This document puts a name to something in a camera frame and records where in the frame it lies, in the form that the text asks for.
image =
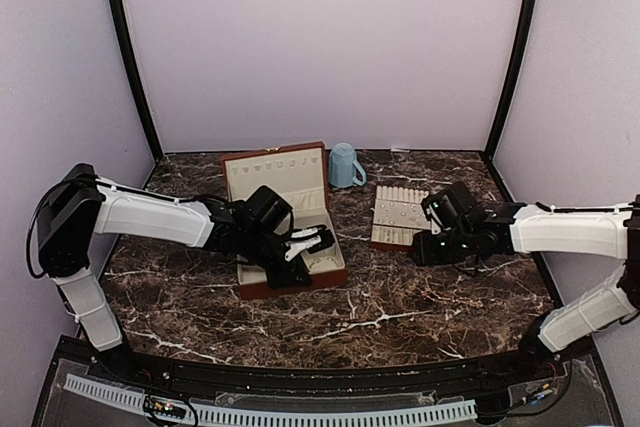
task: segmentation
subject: brown jewelry box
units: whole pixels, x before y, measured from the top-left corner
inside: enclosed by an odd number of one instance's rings
[[[261,185],[276,191],[293,207],[294,227],[326,225],[335,237],[329,216],[327,153],[324,143],[290,145],[222,157],[222,171],[229,199],[247,199]],[[284,232],[288,219],[278,228]],[[310,287],[273,290],[259,267],[238,265],[238,284],[243,299],[262,299],[307,290],[343,285],[347,281],[344,257],[336,238],[333,247],[302,255],[313,279]]]

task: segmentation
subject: marble tabletop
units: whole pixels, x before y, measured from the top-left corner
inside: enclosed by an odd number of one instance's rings
[[[378,185],[434,191],[464,181],[486,204],[500,194],[479,155],[361,151],[364,187],[331,190],[330,212],[349,280],[339,288],[241,300],[220,254],[122,236],[102,285],[135,350],[252,367],[364,368],[513,350],[552,302],[529,256],[417,267],[369,247]],[[225,194],[220,154],[162,159],[147,188]]]

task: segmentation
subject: black metal beam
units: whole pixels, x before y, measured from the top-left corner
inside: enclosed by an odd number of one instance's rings
[[[158,161],[163,156],[162,147],[160,146],[160,139],[153,124],[149,104],[147,103],[147,98],[142,88],[142,80],[140,79],[140,72],[138,71],[138,64],[136,63],[136,58],[133,53],[133,45],[131,44],[129,28],[127,27],[124,4],[122,0],[109,0],[109,4],[111,5],[113,25],[116,29],[118,43],[120,44],[120,53],[122,55],[124,68],[127,72],[127,78],[129,79],[133,100],[136,104],[138,116],[140,117],[140,122],[142,123],[144,134],[147,137],[147,143],[149,144],[151,153],[154,159]]]
[[[520,17],[518,18],[518,27],[513,42],[513,49],[511,50],[509,66],[507,67],[507,75],[504,79],[504,85],[502,86],[502,93],[500,94],[500,101],[498,102],[496,115],[493,119],[491,132],[489,133],[489,140],[484,149],[484,153],[489,160],[493,160],[496,154],[502,131],[507,122],[509,108],[511,107],[513,94],[516,90],[520,67],[522,66],[522,59],[524,58],[524,52],[527,46],[527,38],[529,37],[535,3],[536,0],[522,0],[522,5],[520,6]]]

